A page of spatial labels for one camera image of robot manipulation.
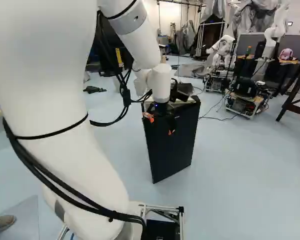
orange tag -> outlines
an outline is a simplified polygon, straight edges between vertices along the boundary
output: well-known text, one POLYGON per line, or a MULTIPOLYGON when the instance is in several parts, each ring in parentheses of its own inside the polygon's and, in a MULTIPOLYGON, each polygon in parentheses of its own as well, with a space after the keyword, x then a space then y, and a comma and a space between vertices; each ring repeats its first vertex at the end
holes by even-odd
POLYGON ((168 135, 174 134, 176 130, 172 130, 172 132, 169 130, 168 135))
POLYGON ((148 112, 143 112, 142 115, 149 119, 150 123, 153 123, 155 121, 155 118, 152 114, 148 113, 148 112))

electronic equipment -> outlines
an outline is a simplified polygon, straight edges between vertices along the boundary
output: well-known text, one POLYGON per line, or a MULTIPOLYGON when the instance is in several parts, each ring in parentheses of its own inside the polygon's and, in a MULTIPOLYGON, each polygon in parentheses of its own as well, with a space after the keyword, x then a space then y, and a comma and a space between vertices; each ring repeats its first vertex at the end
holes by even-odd
POLYGON ((232 89, 235 94, 244 98, 254 98, 259 91, 258 85, 249 77, 237 78, 232 89))
POLYGON ((227 70, 217 70, 215 73, 205 76, 203 80, 205 82, 205 91, 222 93, 225 89, 229 88, 233 79, 233 71, 229 71, 227 75, 227 70))
MULTIPOLYGON (((171 84, 171 89, 175 87, 175 83, 171 84)), ((186 96, 191 96, 194 92, 194 87, 191 83, 179 83, 177 84, 177 91, 181 94, 184 94, 186 96)))
POLYGON ((266 48, 266 40, 260 41, 258 42, 256 48, 255 48, 255 52, 254 52, 254 58, 258 59, 262 57, 262 54, 264 53, 264 50, 266 48))
POLYGON ((267 90, 258 91, 255 97, 248 98, 231 92, 226 99, 225 109, 240 114, 247 119, 253 119, 256 114, 267 109, 268 101, 272 95, 272 93, 267 90))

white humanoid robot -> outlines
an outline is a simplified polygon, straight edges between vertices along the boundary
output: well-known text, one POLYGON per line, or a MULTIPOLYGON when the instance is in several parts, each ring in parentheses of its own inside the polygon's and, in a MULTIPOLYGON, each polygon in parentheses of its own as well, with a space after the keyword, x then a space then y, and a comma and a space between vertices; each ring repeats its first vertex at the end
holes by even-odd
MULTIPOLYGON (((140 216, 145 204, 130 202, 87 119, 82 77, 98 9, 146 69, 142 73, 153 99, 169 100, 171 66, 160 63, 142 0, 1 0, 0 108, 18 142, 50 173, 109 210, 140 216)), ((133 223, 132 230, 124 221, 82 210, 50 189, 43 186, 46 202, 79 239, 140 239, 139 224, 133 223)))
POLYGON ((206 66, 212 69, 214 68, 218 69, 218 67, 220 66, 223 66, 224 68, 230 68, 230 69, 233 68, 235 66, 235 61, 236 61, 235 53, 233 53, 233 56, 231 56, 231 50, 234 41, 235 41, 234 37, 229 35, 224 35, 211 48, 207 49, 206 53, 210 55, 206 60, 206 66))

light blue floor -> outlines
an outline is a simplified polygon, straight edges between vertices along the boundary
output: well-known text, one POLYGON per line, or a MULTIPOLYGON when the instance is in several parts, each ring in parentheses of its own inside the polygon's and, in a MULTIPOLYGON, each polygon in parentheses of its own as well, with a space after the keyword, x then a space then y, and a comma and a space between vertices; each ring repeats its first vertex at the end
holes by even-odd
MULTIPOLYGON (((180 64, 190 62, 180 58, 180 64)), ((178 64, 178 58, 169 56, 168 63, 178 64)), ((86 95, 89 116, 111 121, 122 110, 121 96, 115 93, 111 78, 97 73, 91 78, 88 85, 107 92, 86 95)), ((203 87, 200 79, 180 79, 203 87)), ((134 94, 133 80, 131 74, 129 88, 134 94)), ((199 97, 201 115, 221 99, 217 93, 204 92, 199 97)), ((300 115, 287 112, 281 122, 275 121, 285 99, 270 100, 269 109, 254 120, 202 119, 192 166, 155 185, 140 105, 132 105, 115 125, 95 128, 95 137, 131 200, 185 206, 187 240, 300 240, 300 115)), ((209 117, 233 116, 217 109, 209 117)), ((33 195, 39 197, 40 239, 53 240, 61 222, 45 205, 40 183, 21 164, 0 128, 0 213, 33 195)))
POLYGON ((38 202, 38 196, 34 195, 0 213, 16 216, 17 219, 11 227, 0 232, 0 240, 38 240, 38 202))

gray shoe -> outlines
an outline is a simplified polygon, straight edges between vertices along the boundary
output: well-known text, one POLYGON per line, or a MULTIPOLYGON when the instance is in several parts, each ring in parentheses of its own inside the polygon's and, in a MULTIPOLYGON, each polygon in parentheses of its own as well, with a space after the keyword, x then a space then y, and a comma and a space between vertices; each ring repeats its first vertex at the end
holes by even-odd
POLYGON ((17 218, 12 215, 0 216, 0 232, 11 227, 15 223, 16 220, 17 220, 17 218))

